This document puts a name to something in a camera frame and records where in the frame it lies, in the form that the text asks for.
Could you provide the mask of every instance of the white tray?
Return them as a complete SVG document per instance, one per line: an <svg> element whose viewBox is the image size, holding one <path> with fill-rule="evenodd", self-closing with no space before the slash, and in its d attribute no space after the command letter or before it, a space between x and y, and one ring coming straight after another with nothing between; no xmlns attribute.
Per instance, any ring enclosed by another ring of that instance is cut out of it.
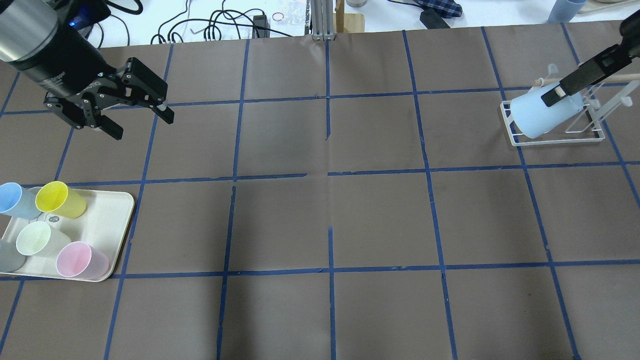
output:
<svg viewBox="0 0 640 360"><path fill-rule="evenodd" d="M37 192L40 188L29 191ZM100 250L109 258L109 270L100 279L89 280L82 277L63 277L56 271L56 258L38 258L28 256L24 265L13 272L0 272L7 275L27 275L48 277L51 279L68 279L77 281L99 282L111 276L116 260L124 243L129 220L133 213L135 201L133 196L125 192L105 192L100 190L76 191L86 199L86 211L79 218L57 217L50 213L42 213L38 218L26 220L12 217L3 235L3 240L15 243L20 231L28 224L46 221L67 234L71 241L84 241Z"/></svg>

